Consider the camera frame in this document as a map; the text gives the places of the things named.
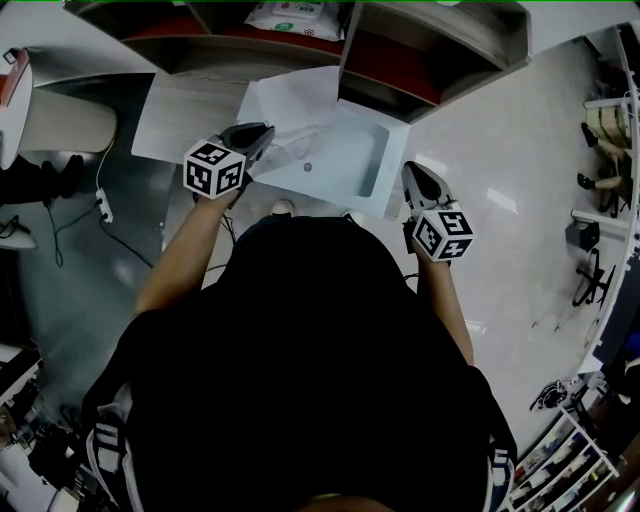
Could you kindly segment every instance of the white wall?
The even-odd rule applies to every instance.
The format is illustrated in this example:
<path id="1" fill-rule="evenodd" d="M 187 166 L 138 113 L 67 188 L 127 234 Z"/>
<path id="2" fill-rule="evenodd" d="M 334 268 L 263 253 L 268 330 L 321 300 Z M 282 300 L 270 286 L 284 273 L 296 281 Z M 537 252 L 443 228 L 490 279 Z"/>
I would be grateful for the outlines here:
<path id="1" fill-rule="evenodd" d="M 156 71 L 125 45 L 64 11 L 61 2 L 5 4 L 0 9 L 0 51 L 12 47 L 32 50 L 36 85 L 83 76 Z"/>
<path id="2" fill-rule="evenodd" d="M 531 13 L 532 53 L 612 25 L 640 19 L 633 2 L 522 2 Z"/>

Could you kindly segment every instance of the chair leg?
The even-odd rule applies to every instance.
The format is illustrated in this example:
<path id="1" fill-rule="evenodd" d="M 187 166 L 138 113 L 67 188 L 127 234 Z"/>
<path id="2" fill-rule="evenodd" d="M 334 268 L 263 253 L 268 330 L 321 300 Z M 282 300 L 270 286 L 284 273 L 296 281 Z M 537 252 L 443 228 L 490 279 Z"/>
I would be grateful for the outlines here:
<path id="1" fill-rule="evenodd" d="M 611 218 L 618 218 L 618 194 L 616 194 L 613 190 L 611 191 L 611 197 L 613 198 L 613 209 L 611 210 Z"/>
<path id="2" fill-rule="evenodd" d="M 584 274 L 585 277 L 589 278 L 589 281 L 591 281 L 591 276 L 589 274 Z M 574 308 L 577 308 L 578 306 L 582 305 L 582 303 L 586 300 L 587 304 L 591 304 L 593 302 L 593 299 L 595 298 L 595 294 L 596 294 L 596 289 L 598 288 L 598 285 L 594 282 L 590 282 L 589 283 L 589 287 L 585 290 L 585 292 L 582 294 L 582 297 L 580 297 L 578 300 L 574 300 L 571 302 L 571 305 Z"/>
<path id="3" fill-rule="evenodd" d="M 604 305 L 604 299 L 606 299 L 607 297 L 607 292 L 609 291 L 609 287 L 611 286 L 611 280 L 613 279 L 613 273 L 616 271 L 616 266 L 614 265 L 613 268 L 611 269 L 611 272 L 609 272 L 609 277 L 607 278 L 607 282 L 602 284 L 600 283 L 600 288 L 602 288 L 602 297 L 600 297 L 600 300 L 598 301 L 598 304 L 600 304 L 600 309 L 602 309 L 602 306 Z"/>
<path id="4" fill-rule="evenodd" d="M 595 275 L 595 273 L 600 270 L 600 251 L 598 249 L 591 249 L 591 254 L 594 254 L 596 257 L 596 268 L 593 269 Z"/>
<path id="5" fill-rule="evenodd" d="M 604 193 L 605 191 L 603 191 L 602 194 L 602 198 L 600 200 L 600 206 L 598 207 L 598 211 L 600 211 L 600 213 L 606 213 L 609 211 L 609 208 L 611 208 L 613 206 L 613 201 L 614 201 L 614 195 L 612 192 L 609 192 L 609 197 L 607 198 L 607 201 L 604 201 Z"/>

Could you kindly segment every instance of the power strip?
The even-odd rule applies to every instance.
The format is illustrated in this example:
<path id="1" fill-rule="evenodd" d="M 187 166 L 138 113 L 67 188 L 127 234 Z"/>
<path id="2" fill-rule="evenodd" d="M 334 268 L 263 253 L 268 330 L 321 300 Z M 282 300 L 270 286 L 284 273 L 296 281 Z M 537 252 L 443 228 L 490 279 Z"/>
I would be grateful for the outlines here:
<path id="1" fill-rule="evenodd" d="M 104 218 L 104 222 L 111 224 L 113 222 L 113 213 L 111 213 L 109 201 L 107 201 L 107 195 L 104 193 L 104 189 L 102 187 L 96 190 L 96 199 L 100 202 L 100 213 Z"/>

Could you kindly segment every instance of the chair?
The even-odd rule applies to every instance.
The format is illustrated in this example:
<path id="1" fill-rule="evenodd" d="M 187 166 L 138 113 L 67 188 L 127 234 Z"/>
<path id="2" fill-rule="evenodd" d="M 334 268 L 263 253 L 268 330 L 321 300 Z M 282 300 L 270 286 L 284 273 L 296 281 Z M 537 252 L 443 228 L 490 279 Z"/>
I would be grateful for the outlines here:
<path id="1" fill-rule="evenodd" d="M 587 279 L 587 281 L 589 281 L 589 286 L 587 287 L 585 292 L 582 294 L 582 297 L 580 297 L 578 300 L 574 299 L 571 302 L 571 305 L 574 308 L 581 306 L 583 302 L 586 302 L 587 304 L 593 303 L 593 301 L 596 298 L 596 291 L 598 290 L 598 288 L 602 289 L 602 297 L 598 300 L 598 303 L 602 308 L 604 299 L 607 296 L 607 292 L 609 291 L 609 286 L 611 285 L 613 272 L 616 269 L 615 265 L 611 269 L 611 272 L 609 273 L 609 277 L 607 278 L 607 281 L 603 283 L 600 281 L 600 279 L 602 279 L 602 276 L 604 276 L 604 270 L 600 268 L 600 251 L 598 251 L 598 249 L 592 249 L 591 254 L 595 255 L 596 257 L 596 262 L 595 262 L 596 264 L 595 264 L 595 268 L 593 269 L 593 275 L 582 270 L 580 267 L 576 268 L 576 273 L 578 275 L 584 276 Z"/>

